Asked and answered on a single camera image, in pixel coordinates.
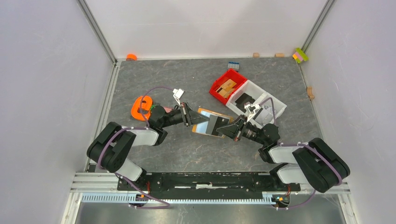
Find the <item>orange card holder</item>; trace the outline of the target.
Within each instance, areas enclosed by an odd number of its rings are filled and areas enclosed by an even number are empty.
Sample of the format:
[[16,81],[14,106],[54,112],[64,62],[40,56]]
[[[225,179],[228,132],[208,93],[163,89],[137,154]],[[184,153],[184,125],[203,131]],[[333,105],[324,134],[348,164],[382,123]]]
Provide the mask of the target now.
[[224,115],[218,112],[210,111],[204,108],[199,108],[198,113],[209,118],[209,121],[196,124],[192,127],[193,133],[213,136],[217,138],[224,138],[225,135],[217,132],[217,128],[228,125],[233,121],[233,117]]

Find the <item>grey credit card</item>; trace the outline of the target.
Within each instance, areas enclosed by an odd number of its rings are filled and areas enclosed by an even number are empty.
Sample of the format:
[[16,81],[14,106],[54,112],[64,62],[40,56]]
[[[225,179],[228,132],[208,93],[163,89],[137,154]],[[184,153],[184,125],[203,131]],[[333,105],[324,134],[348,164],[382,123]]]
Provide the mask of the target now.
[[221,117],[217,115],[210,115],[210,120],[207,124],[207,128],[205,134],[212,135],[215,137],[223,137],[223,134],[220,134],[216,131],[217,128],[221,126],[225,126],[229,124],[230,118],[228,117]]

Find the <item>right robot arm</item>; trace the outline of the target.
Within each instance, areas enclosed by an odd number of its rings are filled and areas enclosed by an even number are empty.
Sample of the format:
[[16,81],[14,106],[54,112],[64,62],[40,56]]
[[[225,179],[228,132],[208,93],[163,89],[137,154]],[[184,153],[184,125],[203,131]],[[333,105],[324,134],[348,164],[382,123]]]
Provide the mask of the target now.
[[277,164],[272,169],[270,185],[282,190],[288,184],[309,184],[320,193],[342,184],[351,174],[349,166],[321,138],[295,144],[280,143],[279,128],[265,124],[258,128],[240,115],[235,121],[216,128],[234,141],[241,138],[261,144],[259,156],[266,163]]

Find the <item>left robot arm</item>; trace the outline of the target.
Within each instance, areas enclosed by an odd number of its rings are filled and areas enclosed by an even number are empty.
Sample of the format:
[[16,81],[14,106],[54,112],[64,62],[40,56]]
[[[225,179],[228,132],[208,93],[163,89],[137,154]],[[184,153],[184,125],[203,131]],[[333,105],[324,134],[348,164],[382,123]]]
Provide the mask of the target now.
[[143,189],[147,184],[145,170],[128,159],[132,147],[158,146],[167,137],[166,127],[184,124],[190,127],[209,121],[209,117],[194,110],[186,102],[167,112],[157,105],[151,110],[148,127],[126,127],[109,122],[87,149],[87,157],[110,172],[129,179],[135,190]]

